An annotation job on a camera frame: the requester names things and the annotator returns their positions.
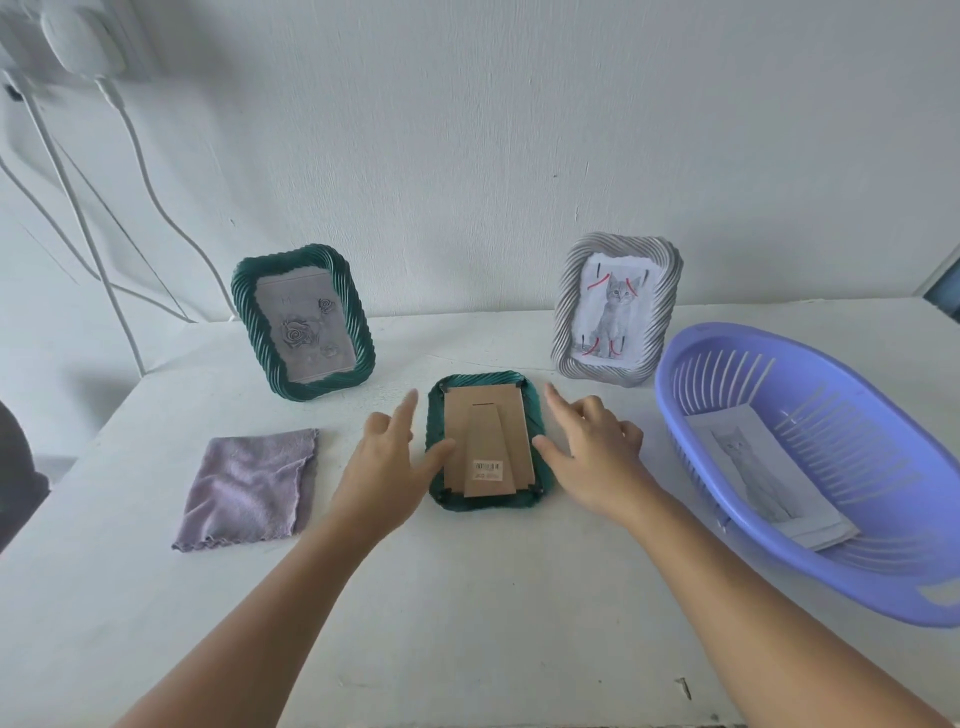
barcode sticker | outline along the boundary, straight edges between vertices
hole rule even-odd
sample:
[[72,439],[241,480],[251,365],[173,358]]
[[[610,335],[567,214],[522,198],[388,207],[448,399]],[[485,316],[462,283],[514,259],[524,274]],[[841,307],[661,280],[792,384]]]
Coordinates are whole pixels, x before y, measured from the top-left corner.
[[474,480],[503,480],[502,460],[474,460]]

table surface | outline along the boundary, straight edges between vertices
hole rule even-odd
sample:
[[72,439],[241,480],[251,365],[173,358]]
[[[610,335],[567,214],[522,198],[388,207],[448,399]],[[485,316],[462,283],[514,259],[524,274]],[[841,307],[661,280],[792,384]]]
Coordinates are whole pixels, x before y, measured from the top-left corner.
[[[917,299],[679,306],[766,328],[847,362],[960,453],[960,328]],[[668,443],[652,383],[557,375],[552,313],[371,320],[360,387],[272,394],[239,323],[185,328],[0,555],[0,724],[104,725],[205,635],[293,540],[171,550],[211,437],[321,430],[315,515],[367,413],[450,374],[515,369],[596,393],[646,431],[643,459],[708,509]],[[413,447],[422,448],[425,407]],[[548,423],[556,434],[556,427]],[[900,624],[786,567],[755,566],[843,639],[960,717],[960,632]],[[690,699],[676,680],[684,678]],[[676,602],[628,535],[554,493],[530,511],[453,514],[426,500],[337,603],[281,725],[663,725],[736,711]]]

towel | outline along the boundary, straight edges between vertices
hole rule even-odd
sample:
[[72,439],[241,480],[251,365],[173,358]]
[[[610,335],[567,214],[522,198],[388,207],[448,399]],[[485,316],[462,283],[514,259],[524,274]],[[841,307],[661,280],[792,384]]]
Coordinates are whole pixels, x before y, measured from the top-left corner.
[[178,551],[285,538],[309,517],[317,430],[215,437],[187,495]]

hand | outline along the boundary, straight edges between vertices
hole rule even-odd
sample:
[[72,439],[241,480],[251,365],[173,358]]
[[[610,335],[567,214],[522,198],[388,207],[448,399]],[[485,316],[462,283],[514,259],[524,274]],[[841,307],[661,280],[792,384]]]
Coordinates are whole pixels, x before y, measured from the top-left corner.
[[351,530],[380,541],[409,519],[433,476],[453,452],[453,440],[430,448],[416,466],[410,464],[411,425],[417,390],[411,390],[393,418],[374,412],[364,425],[363,439],[344,469],[326,519],[339,519]]
[[534,447],[581,505],[624,524],[637,497],[658,487],[639,460],[643,431],[631,422],[618,422],[599,397],[570,404],[548,383],[546,401],[566,433],[570,454],[543,435],[533,439]]

purple basket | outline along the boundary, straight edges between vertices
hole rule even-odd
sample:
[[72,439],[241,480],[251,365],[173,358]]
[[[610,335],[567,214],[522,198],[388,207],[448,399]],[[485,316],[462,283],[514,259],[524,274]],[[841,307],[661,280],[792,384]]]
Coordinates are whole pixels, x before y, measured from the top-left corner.
[[[960,625],[960,463],[871,384],[796,341],[716,323],[674,337],[656,387],[677,452],[725,530],[888,617]],[[736,494],[684,417],[746,403],[860,535],[814,552]]]

